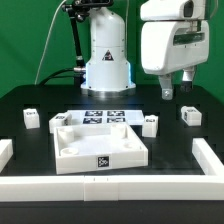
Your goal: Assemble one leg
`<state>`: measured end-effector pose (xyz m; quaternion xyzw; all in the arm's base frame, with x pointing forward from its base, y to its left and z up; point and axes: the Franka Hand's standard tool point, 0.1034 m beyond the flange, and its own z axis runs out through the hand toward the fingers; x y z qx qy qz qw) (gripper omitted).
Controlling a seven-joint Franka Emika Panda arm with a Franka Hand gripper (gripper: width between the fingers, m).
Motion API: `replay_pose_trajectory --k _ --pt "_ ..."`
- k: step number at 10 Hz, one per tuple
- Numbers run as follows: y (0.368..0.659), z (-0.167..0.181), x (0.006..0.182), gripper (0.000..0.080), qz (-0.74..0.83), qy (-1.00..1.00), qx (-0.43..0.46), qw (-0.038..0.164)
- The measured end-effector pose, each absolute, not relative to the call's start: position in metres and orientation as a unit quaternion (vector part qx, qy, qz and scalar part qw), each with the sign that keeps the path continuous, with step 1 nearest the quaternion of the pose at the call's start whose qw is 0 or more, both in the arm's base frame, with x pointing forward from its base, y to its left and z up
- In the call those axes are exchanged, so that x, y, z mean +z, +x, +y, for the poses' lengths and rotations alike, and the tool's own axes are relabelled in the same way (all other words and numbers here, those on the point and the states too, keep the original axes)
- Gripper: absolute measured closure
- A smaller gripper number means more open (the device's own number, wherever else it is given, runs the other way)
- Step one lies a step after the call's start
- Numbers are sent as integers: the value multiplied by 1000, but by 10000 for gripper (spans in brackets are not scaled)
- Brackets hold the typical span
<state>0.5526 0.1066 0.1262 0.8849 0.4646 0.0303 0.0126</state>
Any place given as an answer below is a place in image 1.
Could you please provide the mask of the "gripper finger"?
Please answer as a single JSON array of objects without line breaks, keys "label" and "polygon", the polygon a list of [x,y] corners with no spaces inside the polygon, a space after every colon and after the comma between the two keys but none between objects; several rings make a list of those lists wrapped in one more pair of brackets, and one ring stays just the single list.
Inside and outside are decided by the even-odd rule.
[{"label": "gripper finger", "polygon": [[159,77],[159,83],[162,90],[162,98],[164,100],[171,100],[173,98],[172,75],[161,75]]},{"label": "gripper finger", "polygon": [[182,92],[190,92],[192,90],[194,76],[195,76],[195,66],[191,66],[183,70],[183,76],[181,82]]}]

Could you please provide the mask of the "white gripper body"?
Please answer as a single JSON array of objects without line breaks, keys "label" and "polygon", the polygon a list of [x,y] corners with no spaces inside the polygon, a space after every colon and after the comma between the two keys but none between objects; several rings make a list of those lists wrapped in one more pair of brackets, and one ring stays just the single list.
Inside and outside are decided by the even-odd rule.
[{"label": "white gripper body", "polygon": [[166,75],[206,62],[209,25],[190,30],[191,22],[146,22],[141,32],[141,64],[146,74]]}]

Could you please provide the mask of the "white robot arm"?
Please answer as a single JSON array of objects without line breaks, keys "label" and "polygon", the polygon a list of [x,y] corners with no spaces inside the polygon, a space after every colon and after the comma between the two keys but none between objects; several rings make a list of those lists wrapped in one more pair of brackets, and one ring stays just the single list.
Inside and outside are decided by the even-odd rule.
[{"label": "white robot arm", "polygon": [[[192,89],[196,66],[208,59],[208,20],[214,13],[209,0],[148,0],[140,7],[141,65],[145,73],[158,77],[163,99],[173,98],[176,71],[183,72],[181,89]],[[91,58],[82,92],[102,98],[133,93],[123,19],[98,5],[90,18]]]}]

